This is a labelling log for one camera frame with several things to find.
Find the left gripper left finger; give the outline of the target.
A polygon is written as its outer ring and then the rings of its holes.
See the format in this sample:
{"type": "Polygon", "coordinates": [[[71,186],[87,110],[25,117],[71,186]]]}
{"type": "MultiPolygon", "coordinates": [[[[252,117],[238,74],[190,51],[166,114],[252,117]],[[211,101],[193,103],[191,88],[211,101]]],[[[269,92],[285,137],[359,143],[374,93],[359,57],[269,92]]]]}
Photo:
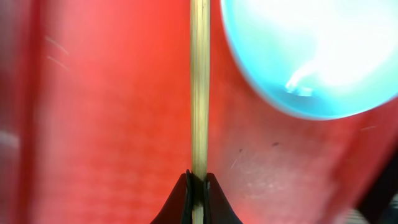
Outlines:
{"type": "Polygon", "coordinates": [[[183,173],[150,224],[192,224],[193,190],[189,170],[183,173]]]}

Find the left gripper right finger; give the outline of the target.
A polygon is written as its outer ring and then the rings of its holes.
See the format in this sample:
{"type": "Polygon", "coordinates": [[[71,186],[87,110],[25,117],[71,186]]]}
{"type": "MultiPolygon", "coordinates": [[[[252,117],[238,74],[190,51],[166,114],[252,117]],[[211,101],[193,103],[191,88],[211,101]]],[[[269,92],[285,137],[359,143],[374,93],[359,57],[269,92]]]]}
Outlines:
{"type": "Polygon", "coordinates": [[[203,184],[203,212],[204,224],[242,224],[212,173],[203,184]]]}

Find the large light blue plate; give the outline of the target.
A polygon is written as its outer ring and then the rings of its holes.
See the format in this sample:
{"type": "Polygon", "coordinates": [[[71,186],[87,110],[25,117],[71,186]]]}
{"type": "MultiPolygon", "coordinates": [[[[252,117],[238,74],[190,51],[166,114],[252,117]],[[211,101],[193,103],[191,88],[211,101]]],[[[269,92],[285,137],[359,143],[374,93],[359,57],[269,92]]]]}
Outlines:
{"type": "Polygon", "coordinates": [[[397,2],[221,1],[243,77],[276,109],[340,119],[397,97],[397,2]]]}

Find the wooden chopstick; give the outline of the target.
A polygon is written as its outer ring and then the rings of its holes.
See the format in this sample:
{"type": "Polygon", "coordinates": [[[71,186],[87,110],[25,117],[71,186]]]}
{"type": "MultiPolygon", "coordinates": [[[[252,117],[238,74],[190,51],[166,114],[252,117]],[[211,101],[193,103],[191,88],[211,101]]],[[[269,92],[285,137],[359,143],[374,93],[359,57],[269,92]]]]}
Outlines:
{"type": "Polygon", "coordinates": [[[196,224],[205,220],[203,184],[208,162],[210,3],[210,0],[190,1],[192,173],[195,188],[192,220],[196,224]]]}

